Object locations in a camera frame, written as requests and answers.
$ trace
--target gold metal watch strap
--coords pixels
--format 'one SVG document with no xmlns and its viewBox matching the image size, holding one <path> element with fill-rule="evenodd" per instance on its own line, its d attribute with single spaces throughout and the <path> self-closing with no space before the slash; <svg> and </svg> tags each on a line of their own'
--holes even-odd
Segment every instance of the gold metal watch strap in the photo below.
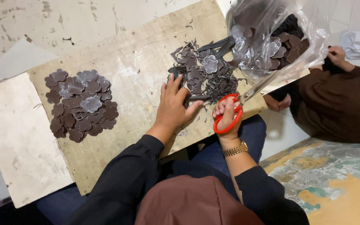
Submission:
<svg viewBox="0 0 360 225">
<path fill-rule="evenodd" d="M 228 149 L 228 150 L 222 150 L 224 157 L 237 155 L 237 154 L 240 154 L 240 153 L 246 152 L 246 151 L 248 151 L 248 147 L 244 141 L 241 141 L 241 145 L 239 145 L 235 148 Z"/>
</svg>

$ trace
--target floor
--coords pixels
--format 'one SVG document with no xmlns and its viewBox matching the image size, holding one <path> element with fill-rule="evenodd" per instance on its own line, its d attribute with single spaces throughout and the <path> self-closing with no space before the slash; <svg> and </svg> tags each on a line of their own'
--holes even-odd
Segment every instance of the floor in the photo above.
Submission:
<svg viewBox="0 0 360 225">
<path fill-rule="evenodd" d="M 198 0 L 128 0 L 94 2 L 78 0 L 15 1 L 0 0 L 0 58 L 26 34 L 35 46 L 58 56 L 84 48 L 104 38 L 130 30 L 141 24 L 183 8 Z M 217 0 L 223 12 L 228 0 Z M 330 44 L 340 43 L 343 30 L 360 28 L 360 0 L 340 0 L 330 22 Z M 75 45 L 62 40 L 72 37 Z M 353 63 L 360 65 L 360 60 Z M 306 139 L 294 123 L 288 109 L 260 113 L 267 124 L 267 138 L 262 160 Z M 0 173 L 0 200 L 8 197 Z"/>
<path fill-rule="evenodd" d="M 308 138 L 261 162 L 310 224 L 360 224 L 360 144 Z"/>
</svg>

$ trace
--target wooden board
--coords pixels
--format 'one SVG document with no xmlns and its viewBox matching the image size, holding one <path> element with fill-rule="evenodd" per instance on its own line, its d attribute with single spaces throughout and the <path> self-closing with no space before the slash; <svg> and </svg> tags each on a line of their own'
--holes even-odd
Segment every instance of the wooden board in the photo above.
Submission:
<svg viewBox="0 0 360 225">
<path fill-rule="evenodd" d="M 0 83 L 0 170 L 16 208 L 73 183 L 27 73 Z"/>
<path fill-rule="evenodd" d="M 56 69 L 69 76 L 78 71 L 96 69 L 112 83 L 113 101 L 118 103 L 119 117 L 112 130 L 98 136 L 87 136 L 77 144 L 69 138 L 58 139 L 81 194 L 91 191 L 106 164 L 127 146 L 135 143 L 154 123 L 160 101 L 160 87 L 173 65 L 170 56 L 184 46 L 184 41 L 196 38 L 200 45 L 227 36 L 224 16 L 217 3 L 211 0 L 190 5 L 167 16 L 148 22 L 140 28 L 108 38 L 100 43 L 63 56 L 29 70 L 41 101 L 52 119 L 52 104 L 47 103 L 44 77 Z M 239 92 L 249 87 L 239 82 Z M 212 135 L 212 106 L 200 110 L 192 123 L 176 131 L 173 140 L 163 151 L 167 155 Z M 244 105 L 245 117 L 266 109 L 261 95 Z"/>
</svg>

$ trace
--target hand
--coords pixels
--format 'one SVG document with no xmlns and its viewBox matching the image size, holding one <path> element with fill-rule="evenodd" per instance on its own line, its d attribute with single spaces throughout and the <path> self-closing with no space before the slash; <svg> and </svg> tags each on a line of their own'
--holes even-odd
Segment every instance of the hand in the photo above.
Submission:
<svg viewBox="0 0 360 225">
<path fill-rule="evenodd" d="M 186 88 L 178 89 L 182 78 L 183 76 L 179 74 L 174 80 L 174 75 L 170 74 L 168 84 L 162 84 L 156 120 L 146 133 L 156 137 L 164 145 L 169 141 L 174 130 L 189 121 L 203 104 L 203 101 L 196 101 L 187 109 L 183 106 L 183 101 L 187 95 L 190 95 L 190 91 Z"/>
<path fill-rule="evenodd" d="M 345 60 L 345 51 L 340 46 L 334 46 L 329 48 L 327 57 L 332 63 L 341 69 L 351 72 L 355 66 Z"/>
<path fill-rule="evenodd" d="M 290 95 L 287 95 L 287 96 L 283 99 L 283 101 L 279 102 L 277 105 L 279 106 L 279 111 L 290 107 L 290 105 L 291 105 L 291 96 L 290 96 Z"/>
<path fill-rule="evenodd" d="M 280 107 L 279 107 L 279 101 L 275 100 L 272 96 L 270 95 L 263 95 L 263 99 L 266 102 L 266 105 L 273 111 L 279 112 L 280 111 Z"/>
<path fill-rule="evenodd" d="M 228 127 L 234 120 L 235 116 L 237 115 L 236 113 L 234 113 L 234 109 L 240 104 L 240 102 L 233 102 L 233 98 L 234 97 L 228 97 L 227 99 L 219 102 L 218 104 L 215 105 L 214 109 L 213 109 L 213 113 L 212 116 L 215 118 L 218 115 L 223 115 L 223 118 L 221 121 L 219 121 L 218 125 L 217 125 L 217 129 L 218 130 L 223 130 L 226 127 Z M 240 127 L 241 124 L 241 120 L 236 123 L 236 125 L 229 130 L 227 133 L 225 134 L 221 134 L 219 136 L 219 141 L 223 144 L 223 142 L 229 142 L 229 141 L 233 141 L 233 140 L 238 140 L 238 129 Z"/>
<path fill-rule="evenodd" d="M 327 57 L 329 57 L 334 65 L 340 67 L 345 61 L 345 51 L 340 46 L 333 46 L 329 48 Z"/>
</svg>

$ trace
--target plywood work table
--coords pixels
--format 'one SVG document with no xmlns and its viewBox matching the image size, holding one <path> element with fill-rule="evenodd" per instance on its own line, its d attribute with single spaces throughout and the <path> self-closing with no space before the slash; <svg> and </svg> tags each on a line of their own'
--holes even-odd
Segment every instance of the plywood work table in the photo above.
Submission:
<svg viewBox="0 0 360 225">
<path fill-rule="evenodd" d="M 96 69 L 112 83 L 112 100 L 118 103 L 119 112 L 115 127 L 98 136 L 87 136 L 81 143 L 69 138 L 58 139 L 81 194 L 90 192 L 107 163 L 153 125 L 160 101 L 160 86 L 166 81 L 167 69 L 174 63 L 170 53 L 183 46 L 184 41 L 196 38 L 198 44 L 204 45 L 226 36 L 225 20 L 219 6 L 215 1 L 203 0 L 28 71 L 49 120 L 53 118 L 53 105 L 48 104 L 45 97 L 49 89 L 44 77 L 56 69 L 67 71 L 69 76 Z M 242 77 L 240 72 L 236 72 L 236 76 Z M 248 88 L 245 82 L 239 82 L 240 93 Z M 191 123 L 173 134 L 174 142 L 165 148 L 163 156 L 214 133 L 212 106 L 207 108 L 207 112 L 200 110 Z M 257 95 L 244 105 L 244 116 L 252 116 L 264 109 L 266 104 L 262 96 Z"/>
</svg>

